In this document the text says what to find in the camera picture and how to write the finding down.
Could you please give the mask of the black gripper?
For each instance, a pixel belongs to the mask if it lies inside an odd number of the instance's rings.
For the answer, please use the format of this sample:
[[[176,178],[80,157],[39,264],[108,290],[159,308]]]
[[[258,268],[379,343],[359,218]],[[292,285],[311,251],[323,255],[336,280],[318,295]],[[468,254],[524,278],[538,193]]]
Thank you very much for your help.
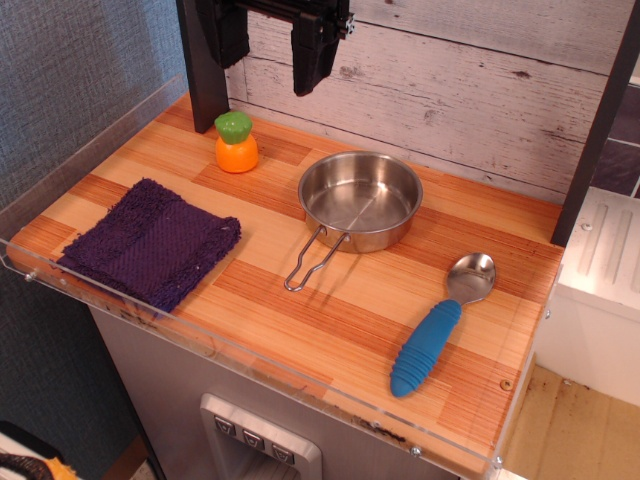
[[[349,5],[349,1],[204,0],[199,2],[199,21],[211,56],[221,68],[235,65],[249,53],[247,10],[294,21],[294,92],[305,96],[331,74],[339,36],[354,32]]]

